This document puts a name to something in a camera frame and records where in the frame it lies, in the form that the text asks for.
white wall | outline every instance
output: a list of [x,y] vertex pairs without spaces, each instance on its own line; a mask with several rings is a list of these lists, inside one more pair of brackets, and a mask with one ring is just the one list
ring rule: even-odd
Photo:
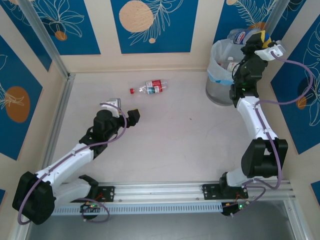
[[[319,16],[319,9],[319,0],[306,1],[282,40],[287,50],[286,58]],[[272,61],[263,72],[263,79],[258,83],[258,92],[261,99],[277,100],[270,81],[282,65],[282,62]],[[289,148],[283,166],[284,176],[291,181],[315,239],[320,239],[320,207],[310,186],[311,183],[320,180],[320,144],[298,155],[280,107],[273,104],[264,104],[262,108],[273,130],[281,139],[286,139],[288,142]]]
[[42,93],[18,160],[15,161],[0,153],[0,189],[6,191],[0,210],[0,239],[6,240],[9,238],[12,227],[17,224],[18,212],[12,208],[12,202],[18,181],[25,172],[35,172],[41,166],[64,80],[54,65],[51,66],[49,72],[45,70],[1,7],[0,33],[42,85]]
[[84,0],[101,55],[62,56],[71,72],[201,69],[208,67],[225,0],[199,0],[190,53],[121,54],[110,0]]

